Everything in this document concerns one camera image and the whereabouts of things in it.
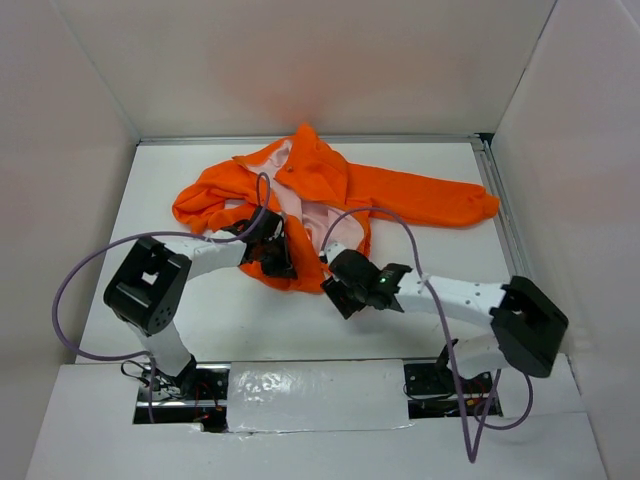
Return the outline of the orange zip-up jacket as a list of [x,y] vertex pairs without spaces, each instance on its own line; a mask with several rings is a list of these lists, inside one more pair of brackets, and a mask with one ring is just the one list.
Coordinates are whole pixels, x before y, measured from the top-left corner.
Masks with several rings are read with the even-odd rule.
[[470,227],[494,217],[497,197],[477,184],[430,178],[348,162],[301,125],[267,147],[205,169],[174,200],[174,218],[202,234],[249,217],[259,201],[285,217],[296,276],[270,278],[258,262],[241,271],[281,291],[321,293],[324,239],[367,255],[371,221],[399,216],[409,225]]

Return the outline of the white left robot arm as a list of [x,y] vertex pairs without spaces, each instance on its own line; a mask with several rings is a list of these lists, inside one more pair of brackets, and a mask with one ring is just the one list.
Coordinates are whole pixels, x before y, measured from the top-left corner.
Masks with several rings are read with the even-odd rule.
[[155,360],[163,389],[176,399],[197,387],[197,362],[174,317],[188,281],[216,270],[255,265],[269,278],[295,279],[285,220],[264,207],[208,237],[136,240],[106,287],[104,303],[129,325]]

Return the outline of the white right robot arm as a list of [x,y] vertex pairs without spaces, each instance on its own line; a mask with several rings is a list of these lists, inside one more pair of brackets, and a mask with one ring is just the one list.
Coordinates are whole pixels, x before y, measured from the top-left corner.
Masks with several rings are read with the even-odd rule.
[[569,326],[567,316],[530,279],[474,283],[419,274],[407,265],[377,267],[339,243],[320,259],[329,270],[321,287],[344,318],[373,308],[443,315],[482,329],[470,340],[451,339],[437,361],[436,379],[448,392],[460,391],[478,375],[512,368],[545,379]]

